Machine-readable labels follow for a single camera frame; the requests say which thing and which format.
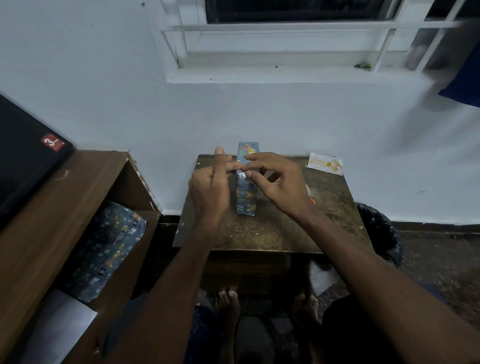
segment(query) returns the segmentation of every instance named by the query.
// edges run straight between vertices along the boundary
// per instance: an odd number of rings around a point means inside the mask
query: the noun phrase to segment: hand
[[[245,158],[252,161],[242,168],[245,174],[280,211],[296,221],[302,213],[311,211],[313,205],[297,163],[270,152],[248,154]],[[275,172],[265,178],[267,170]]]
[[[219,223],[230,203],[228,176],[240,170],[241,162],[232,162],[222,147],[215,148],[214,165],[194,170],[188,181],[196,219]]]

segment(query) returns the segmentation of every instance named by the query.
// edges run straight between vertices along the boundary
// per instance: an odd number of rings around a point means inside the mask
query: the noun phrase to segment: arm
[[[407,363],[478,363],[480,334],[313,207],[300,167],[273,153],[247,156],[249,176],[330,258],[351,293]],[[268,179],[251,169],[275,170]]]
[[[217,147],[214,166],[193,172],[195,225],[106,363],[183,362],[202,273],[229,204],[227,176],[243,166],[230,160]]]

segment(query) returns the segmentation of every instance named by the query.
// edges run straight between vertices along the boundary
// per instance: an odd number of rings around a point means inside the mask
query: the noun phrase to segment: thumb
[[[253,181],[253,183],[255,183],[262,190],[264,195],[267,196],[268,190],[272,185],[267,180],[267,178],[265,178],[265,176],[262,176],[260,173],[255,172],[254,170],[248,170],[245,172],[245,174]]]

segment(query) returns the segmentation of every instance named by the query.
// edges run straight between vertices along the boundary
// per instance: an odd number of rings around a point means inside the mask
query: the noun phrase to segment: white wall
[[[480,109],[444,85],[168,85],[141,2],[4,1],[0,92],[79,146],[130,149],[167,213],[197,154],[258,140],[342,157],[354,198],[391,219],[480,223]]]

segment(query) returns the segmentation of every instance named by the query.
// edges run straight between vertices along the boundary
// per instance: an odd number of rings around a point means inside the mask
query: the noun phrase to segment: red label
[[[60,148],[62,148],[65,145],[64,141],[61,141],[59,138],[57,138],[53,134],[47,134],[40,140],[42,141],[43,144],[55,150],[56,152],[58,152]]]

